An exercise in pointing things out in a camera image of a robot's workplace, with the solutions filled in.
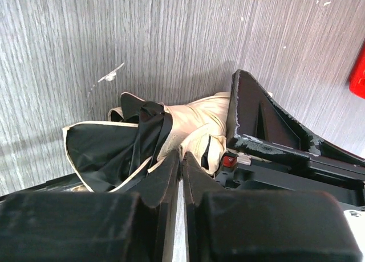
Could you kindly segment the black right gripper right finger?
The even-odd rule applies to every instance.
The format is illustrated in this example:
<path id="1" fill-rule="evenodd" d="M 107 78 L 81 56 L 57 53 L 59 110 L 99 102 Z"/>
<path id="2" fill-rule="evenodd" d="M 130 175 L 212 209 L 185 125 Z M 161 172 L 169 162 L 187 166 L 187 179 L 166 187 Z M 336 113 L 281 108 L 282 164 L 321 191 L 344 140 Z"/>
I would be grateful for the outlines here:
<path id="1" fill-rule="evenodd" d="M 203 171 L 191 152 L 182 161 L 185 204 L 191 208 L 208 207 L 211 200 L 228 192 Z"/>

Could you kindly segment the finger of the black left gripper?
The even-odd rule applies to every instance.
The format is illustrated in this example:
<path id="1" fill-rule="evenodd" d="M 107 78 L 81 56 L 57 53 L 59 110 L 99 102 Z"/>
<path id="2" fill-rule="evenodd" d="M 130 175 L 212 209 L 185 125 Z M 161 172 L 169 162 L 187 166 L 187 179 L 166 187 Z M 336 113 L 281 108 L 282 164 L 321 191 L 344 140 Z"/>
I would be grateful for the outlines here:
<path id="1" fill-rule="evenodd" d="M 364 159 L 347 152 L 301 124 L 285 111 L 247 71 L 232 76 L 228 148 L 270 161 L 347 163 L 364 167 Z"/>

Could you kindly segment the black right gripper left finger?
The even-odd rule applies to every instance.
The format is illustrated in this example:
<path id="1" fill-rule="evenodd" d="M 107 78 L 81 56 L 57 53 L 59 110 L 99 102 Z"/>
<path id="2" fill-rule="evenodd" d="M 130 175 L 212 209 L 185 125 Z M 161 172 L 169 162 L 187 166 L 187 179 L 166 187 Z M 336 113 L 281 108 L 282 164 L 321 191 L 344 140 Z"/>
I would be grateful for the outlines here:
<path id="1" fill-rule="evenodd" d="M 128 192 L 138 193 L 144 204 L 156 208 L 162 203 L 171 203 L 177 188 L 180 157 L 177 151 L 172 151 L 162 164 L 148 174 Z"/>

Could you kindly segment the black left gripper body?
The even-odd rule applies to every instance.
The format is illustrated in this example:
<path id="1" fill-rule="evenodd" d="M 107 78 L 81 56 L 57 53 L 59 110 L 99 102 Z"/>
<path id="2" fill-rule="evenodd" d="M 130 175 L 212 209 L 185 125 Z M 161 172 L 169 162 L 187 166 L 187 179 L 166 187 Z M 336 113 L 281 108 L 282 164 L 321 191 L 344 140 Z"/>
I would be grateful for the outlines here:
<path id="1" fill-rule="evenodd" d="M 278 163 L 228 152 L 214 180 L 228 190 L 323 191 L 345 211 L 364 210 L 364 168 L 327 158 Z"/>

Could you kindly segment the beige and black umbrella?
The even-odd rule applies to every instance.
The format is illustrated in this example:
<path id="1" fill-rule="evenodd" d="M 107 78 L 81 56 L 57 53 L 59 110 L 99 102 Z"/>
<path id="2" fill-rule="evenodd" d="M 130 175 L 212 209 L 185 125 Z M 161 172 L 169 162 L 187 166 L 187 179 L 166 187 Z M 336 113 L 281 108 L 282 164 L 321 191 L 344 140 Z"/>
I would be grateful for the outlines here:
<path id="1" fill-rule="evenodd" d="M 63 129 L 68 161 L 90 192 L 123 192 L 155 171 L 170 152 L 191 153 L 214 175 L 226 152 L 230 93 L 183 105 L 165 105 L 123 92 L 107 121 Z"/>

